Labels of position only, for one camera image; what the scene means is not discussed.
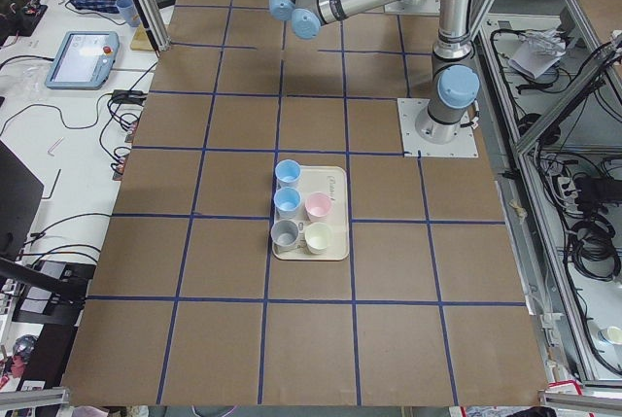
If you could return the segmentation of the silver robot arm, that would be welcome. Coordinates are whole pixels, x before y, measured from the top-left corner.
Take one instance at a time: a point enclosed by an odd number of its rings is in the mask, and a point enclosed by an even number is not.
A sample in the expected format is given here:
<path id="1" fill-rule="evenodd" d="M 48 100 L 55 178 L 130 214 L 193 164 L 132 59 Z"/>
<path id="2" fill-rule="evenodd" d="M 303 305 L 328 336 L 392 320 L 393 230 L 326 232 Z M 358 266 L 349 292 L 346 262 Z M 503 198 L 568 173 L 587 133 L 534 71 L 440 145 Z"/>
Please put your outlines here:
<path id="1" fill-rule="evenodd" d="M 415 0 L 269 0 L 269 12 L 290 23 L 302 40 L 317 37 L 323 26 L 350 17 L 407 5 Z M 437 38 L 432 46 L 432 96 L 415 120 L 418 135 L 434 144 L 453 141 L 463 117 L 475 104 L 480 80 L 472 65 L 472 0 L 438 0 Z"/>

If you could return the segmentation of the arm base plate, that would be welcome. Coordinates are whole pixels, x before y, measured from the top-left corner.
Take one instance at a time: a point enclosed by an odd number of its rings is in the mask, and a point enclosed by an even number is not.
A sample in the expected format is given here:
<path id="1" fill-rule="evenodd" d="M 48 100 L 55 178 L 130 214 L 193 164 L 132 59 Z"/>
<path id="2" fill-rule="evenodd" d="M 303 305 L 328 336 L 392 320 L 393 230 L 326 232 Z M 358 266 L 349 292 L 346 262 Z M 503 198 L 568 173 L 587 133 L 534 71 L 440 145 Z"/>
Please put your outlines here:
<path id="1" fill-rule="evenodd" d="M 428 98 L 398 98 L 402 150 L 411 157 L 477 158 L 475 125 L 467 111 L 458 123 L 444 125 L 429 116 Z"/>
<path id="2" fill-rule="evenodd" d="M 386 14 L 437 17 L 440 11 L 439 0 L 402 0 L 384 6 Z"/>

